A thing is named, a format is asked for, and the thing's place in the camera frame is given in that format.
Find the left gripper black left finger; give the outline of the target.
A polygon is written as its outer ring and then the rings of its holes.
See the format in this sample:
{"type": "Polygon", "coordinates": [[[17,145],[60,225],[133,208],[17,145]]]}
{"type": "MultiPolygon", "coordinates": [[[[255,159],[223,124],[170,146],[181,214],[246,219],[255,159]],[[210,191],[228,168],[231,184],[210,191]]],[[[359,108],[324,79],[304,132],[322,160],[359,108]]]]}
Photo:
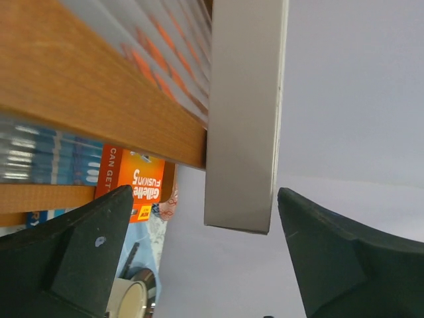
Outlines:
{"type": "Polygon", "coordinates": [[[1,237],[1,316],[103,317],[132,207],[124,185],[1,237]]]}

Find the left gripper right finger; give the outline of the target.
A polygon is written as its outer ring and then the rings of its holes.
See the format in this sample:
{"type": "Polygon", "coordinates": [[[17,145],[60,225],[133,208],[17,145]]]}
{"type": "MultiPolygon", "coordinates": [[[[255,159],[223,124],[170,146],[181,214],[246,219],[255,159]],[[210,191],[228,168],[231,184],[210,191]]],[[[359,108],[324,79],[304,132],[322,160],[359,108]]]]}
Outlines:
{"type": "Polygon", "coordinates": [[[307,317],[422,317],[423,243],[330,211],[293,190],[278,210],[307,317]]]}

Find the blue Harry's razor box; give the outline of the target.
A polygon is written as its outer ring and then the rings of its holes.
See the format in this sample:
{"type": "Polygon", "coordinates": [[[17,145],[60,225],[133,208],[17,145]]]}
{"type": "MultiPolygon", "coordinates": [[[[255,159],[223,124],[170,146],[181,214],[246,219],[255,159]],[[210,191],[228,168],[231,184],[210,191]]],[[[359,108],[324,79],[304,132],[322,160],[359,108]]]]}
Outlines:
{"type": "Polygon", "coordinates": [[[96,186],[103,144],[1,118],[1,182],[96,186]]]}
{"type": "Polygon", "coordinates": [[[71,210],[72,208],[29,212],[26,214],[25,228],[33,228],[41,223],[45,223],[51,219],[59,217],[71,210]]]}

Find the orange Gillette Fusion5 box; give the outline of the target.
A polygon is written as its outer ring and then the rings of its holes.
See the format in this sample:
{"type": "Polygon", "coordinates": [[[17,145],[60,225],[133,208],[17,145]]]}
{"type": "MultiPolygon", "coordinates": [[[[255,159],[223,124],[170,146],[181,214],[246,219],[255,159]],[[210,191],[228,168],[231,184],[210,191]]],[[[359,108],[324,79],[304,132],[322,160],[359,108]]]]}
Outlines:
{"type": "Polygon", "coordinates": [[[131,186],[130,223],[146,222],[152,205],[159,203],[165,160],[106,144],[101,155],[95,198],[120,186],[131,186]]]}

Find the tall beige slim box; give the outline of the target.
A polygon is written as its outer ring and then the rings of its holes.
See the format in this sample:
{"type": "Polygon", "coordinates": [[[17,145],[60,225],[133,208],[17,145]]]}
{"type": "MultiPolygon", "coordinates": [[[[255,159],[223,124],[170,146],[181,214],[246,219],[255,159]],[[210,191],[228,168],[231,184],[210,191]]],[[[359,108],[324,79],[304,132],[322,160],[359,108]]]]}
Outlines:
{"type": "Polygon", "coordinates": [[[265,235],[280,146],[289,3],[215,1],[204,223],[265,235]]]}

